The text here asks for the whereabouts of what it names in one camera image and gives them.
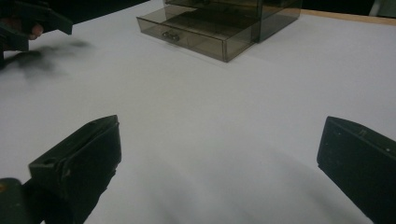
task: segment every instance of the screw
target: screw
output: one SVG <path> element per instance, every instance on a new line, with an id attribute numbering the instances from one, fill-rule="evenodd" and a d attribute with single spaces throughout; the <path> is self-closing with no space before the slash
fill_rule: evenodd
<path id="1" fill-rule="evenodd" d="M 163 33 L 163 37 L 165 37 L 165 38 L 168 38 L 169 35 L 170 35 L 170 34 L 169 34 L 168 32 Z"/>
<path id="2" fill-rule="evenodd" d="M 6 189 L 7 189 L 6 185 L 0 183 L 0 193 L 6 191 Z"/>
<path id="3" fill-rule="evenodd" d="M 362 136 L 362 137 L 364 137 L 364 135 L 366 135 L 367 134 L 367 131 L 365 131 L 364 129 L 362 129 L 359 133 L 358 133 L 358 135 L 360 135 L 360 136 Z"/>
<path id="4" fill-rule="evenodd" d="M 180 37 L 178 37 L 178 35 L 172 35 L 171 38 L 172 38 L 173 41 L 179 41 L 180 40 Z"/>

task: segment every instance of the translucent plastic drawer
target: translucent plastic drawer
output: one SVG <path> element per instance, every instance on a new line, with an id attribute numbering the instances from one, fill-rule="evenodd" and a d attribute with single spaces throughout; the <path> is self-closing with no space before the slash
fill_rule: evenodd
<path id="1" fill-rule="evenodd" d="M 262 0 L 164 0 L 167 5 L 203 8 L 234 15 L 259 18 Z"/>
<path id="2" fill-rule="evenodd" d="M 230 61 L 258 40 L 260 20 L 200 8 L 168 6 L 137 17 L 146 35 Z"/>

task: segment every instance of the white tablecloth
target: white tablecloth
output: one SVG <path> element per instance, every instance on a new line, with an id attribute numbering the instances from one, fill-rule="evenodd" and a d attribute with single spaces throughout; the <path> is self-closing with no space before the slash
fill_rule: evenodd
<path id="1" fill-rule="evenodd" d="M 88 224 L 371 223 L 316 156 L 327 116 L 396 139 L 396 27 L 302 15 L 222 63 L 141 34 L 162 6 L 45 34 L 0 71 L 0 177 L 117 114 L 122 162 Z"/>

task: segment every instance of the drawer handle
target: drawer handle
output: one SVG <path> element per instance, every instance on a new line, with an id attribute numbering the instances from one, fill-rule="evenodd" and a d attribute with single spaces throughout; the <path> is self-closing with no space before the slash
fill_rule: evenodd
<path id="1" fill-rule="evenodd" d="M 175 42 L 180 40 L 180 37 L 178 35 L 173 35 L 173 34 L 170 34 L 169 32 L 164 32 L 163 33 L 163 38 L 169 39 L 169 40 L 172 40 L 172 41 L 175 41 Z"/>

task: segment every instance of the dark background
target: dark background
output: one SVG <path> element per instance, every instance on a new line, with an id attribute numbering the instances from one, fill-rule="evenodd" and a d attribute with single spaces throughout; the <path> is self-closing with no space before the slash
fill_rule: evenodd
<path id="1" fill-rule="evenodd" d="M 374 0 L 303 0 L 303 8 L 368 16 Z"/>
<path id="2" fill-rule="evenodd" d="M 37 0 L 23 0 L 37 3 Z M 54 11 L 66 16 L 74 24 L 92 20 L 132 7 L 148 0 L 43 0 Z"/>

